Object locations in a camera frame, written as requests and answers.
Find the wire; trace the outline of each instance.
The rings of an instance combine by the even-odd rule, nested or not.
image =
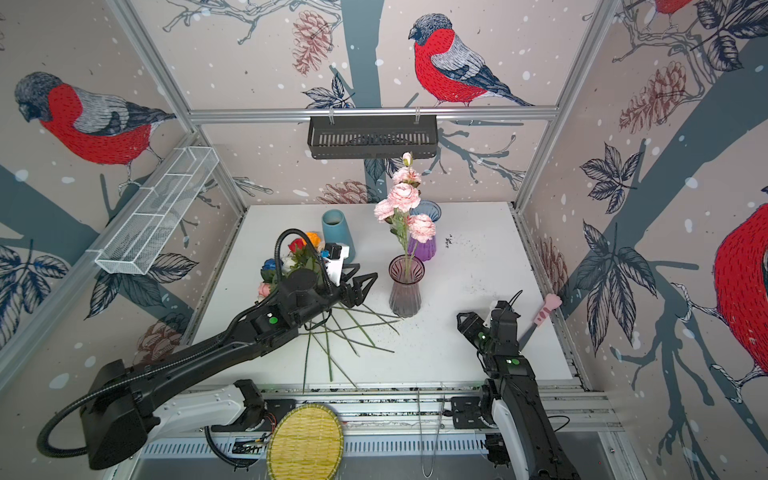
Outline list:
[[[571,417],[568,415],[553,415],[551,417],[547,417],[547,419],[565,419],[565,423],[557,427],[555,430],[556,432],[560,432],[562,429],[565,428],[565,426],[569,423],[571,423]]]

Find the wall shelf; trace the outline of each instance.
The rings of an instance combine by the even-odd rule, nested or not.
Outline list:
[[[96,264],[109,273],[146,275],[219,163],[211,147],[186,147],[107,243]]]

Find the pink flower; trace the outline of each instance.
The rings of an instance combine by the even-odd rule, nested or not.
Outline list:
[[[395,207],[389,202],[389,199],[385,198],[376,204],[376,208],[373,209],[373,214],[376,215],[379,222],[383,222],[384,219],[395,214]]]
[[[411,215],[408,217],[408,231],[419,243],[426,243],[435,236],[435,224],[429,215]]]
[[[271,288],[272,287],[268,283],[262,282],[261,285],[259,285],[259,296],[269,296]]]
[[[414,187],[418,187],[422,182],[422,176],[411,167],[403,167],[396,171],[392,175],[392,183],[394,184],[412,184]]]
[[[398,210],[408,213],[412,208],[416,208],[419,202],[419,191],[410,184],[397,184],[389,191],[387,195],[389,203]]]

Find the blue vase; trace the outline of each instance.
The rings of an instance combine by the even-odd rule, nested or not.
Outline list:
[[[349,225],[341,210],[328,210],[323,214],[323,240],[332,243],[344,243],[349,246],[349,257],[344,263],[351,263],[355,259],[355,244],[352,242],[352,234]]]

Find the glass vase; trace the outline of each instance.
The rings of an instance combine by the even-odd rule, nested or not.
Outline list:
[[[424,278],[424,263],[418,258],[400,255],[389,264],[389,276],[395,281],[389,294],[389,308],[402,318],[417,314],[422,308],[419,282]]]

